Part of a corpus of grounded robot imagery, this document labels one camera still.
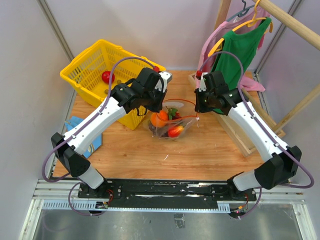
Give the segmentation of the clear zip top bag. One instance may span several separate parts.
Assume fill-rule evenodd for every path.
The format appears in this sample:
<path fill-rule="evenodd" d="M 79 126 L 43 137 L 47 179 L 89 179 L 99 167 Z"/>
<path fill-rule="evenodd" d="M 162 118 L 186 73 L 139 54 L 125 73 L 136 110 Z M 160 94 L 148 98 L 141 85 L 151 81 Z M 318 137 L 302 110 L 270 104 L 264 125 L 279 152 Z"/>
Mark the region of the clear zip top bag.
<path fill-rule="evenodd" d="M 196 104 L 194 102 L 192 102 L 190 100 L 186 100 L 186 99 L 181 99 L 181 98 L 171 98 L 171 99 L 164 100 L 163 104 L 162 104 L 162 110 L 164 110 L 165 112 L 168 112 L 167 108 L 176 108 L 176 109 L 178 109 L 178 112 L 181 116 L 181 118 L 176 119 L 176 120 L 168 120 L 164 127 L 167 127 L 167 131 L 168 131 L 168 129 L 171 127 L 183 126 L 184 131 L 179 137 L 175 137 L 175 138 L 168 137 L 168 138 L 160 138 L 160 139 L 180 138 L 181 136 L 183 136 L 187 132 L 187 130 L 193 124 L 197 123 L 200 119 L 199 119 L 198 113 L 195 112 L 195 105 Z M 144 120 L 144 122 L 143 122 L 143 127 L 147 130 L 149 130 L 149 125 L 152 125 L 151 121 L 150 121 L 151 115 L 152 115 L 152 113 L 149 114 L 147 119 Z"/>

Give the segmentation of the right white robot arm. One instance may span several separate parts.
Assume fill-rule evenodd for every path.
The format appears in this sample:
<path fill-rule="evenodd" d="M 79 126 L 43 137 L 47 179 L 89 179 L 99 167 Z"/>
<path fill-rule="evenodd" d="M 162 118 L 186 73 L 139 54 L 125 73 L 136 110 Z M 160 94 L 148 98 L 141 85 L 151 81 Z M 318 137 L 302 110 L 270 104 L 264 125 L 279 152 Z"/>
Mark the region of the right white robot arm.
<path fill-rule="evenodd" d="M 297 146 L 290 147 L 263 121 L 242 91 L 229 89 L 220 71 L 197 71 L 199 86 L 195 89 L 195 111 L 207 113 L 221 110 L 248 136 L 260 154 L 263 164 L 258 168 L 239 173 L 229 179 L 227 196 L 240 199 L 246 190 L 262 187 L 267 190 L 285 183 L 298 170 L 302 152 Z"/>

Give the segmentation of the orange persimmon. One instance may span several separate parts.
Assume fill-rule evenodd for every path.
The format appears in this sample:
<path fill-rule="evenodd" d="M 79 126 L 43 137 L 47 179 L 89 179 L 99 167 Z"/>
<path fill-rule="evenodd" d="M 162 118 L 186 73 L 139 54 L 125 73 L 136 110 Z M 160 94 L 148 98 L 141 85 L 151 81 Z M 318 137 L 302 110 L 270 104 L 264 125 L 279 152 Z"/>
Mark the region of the orange persimmon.
<path fill-rule="evenodd" d="M 167 112 L 164 110 L 161 110 L 160 112 L 154 112 L 152 113 L 150 117 L 151 124 L 156 128 L 162 128 L 166 125 L 166 122 L 168 121 L 169 117 Z"/>

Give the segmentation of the purple grape bunch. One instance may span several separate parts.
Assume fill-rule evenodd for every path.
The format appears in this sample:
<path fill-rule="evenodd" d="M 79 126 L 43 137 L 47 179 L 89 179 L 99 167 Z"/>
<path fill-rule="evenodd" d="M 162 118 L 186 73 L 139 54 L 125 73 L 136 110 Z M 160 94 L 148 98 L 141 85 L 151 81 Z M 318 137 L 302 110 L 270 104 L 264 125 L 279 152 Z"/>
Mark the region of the purple grape bunch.
<path fill-rule="evenodd" d="M 148 129 L 151 131 L 153 136 L 159 138 L 168 138 L 168 129 L 167 127 L 155 127 L 152 124 L 148 126 Z"/>

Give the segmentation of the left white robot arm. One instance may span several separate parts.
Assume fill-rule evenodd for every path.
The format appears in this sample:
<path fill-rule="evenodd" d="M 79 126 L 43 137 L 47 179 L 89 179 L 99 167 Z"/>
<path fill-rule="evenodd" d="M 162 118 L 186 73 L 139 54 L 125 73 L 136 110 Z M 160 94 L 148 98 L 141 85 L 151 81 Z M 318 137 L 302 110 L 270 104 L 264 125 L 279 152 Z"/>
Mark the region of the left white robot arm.
<path fill-rule="evenodd" d="M 158 113 L 162 110 L 167 85 L 173 76 L 170 72 L 156 72 L 144 67 L 131 85 L 117 84 L 110 95 L 87 118 L 64 135 L 56 133 L 51 141 L 56 157 L 72 177 L 89 186 L 96 198 L 107 193 L 104 177 L 93 167 L 84 152 L 110 125 L 140 107 Z"/>

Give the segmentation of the red lychee with leaves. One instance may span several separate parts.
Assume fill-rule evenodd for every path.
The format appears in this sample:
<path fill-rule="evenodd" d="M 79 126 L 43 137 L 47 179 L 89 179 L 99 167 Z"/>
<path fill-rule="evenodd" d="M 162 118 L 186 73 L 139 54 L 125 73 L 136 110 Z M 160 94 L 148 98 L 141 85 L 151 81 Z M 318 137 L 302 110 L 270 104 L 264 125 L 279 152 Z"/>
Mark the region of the red lychee with leaves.
<path fill-rule="evenodd" d="M 172 121 L 172 120 L 177 120 L 181 118 L 181 115 L 178 112 L 177 108 L 167 107 L 166 109 L 167 109 L 168 120 Z"/>

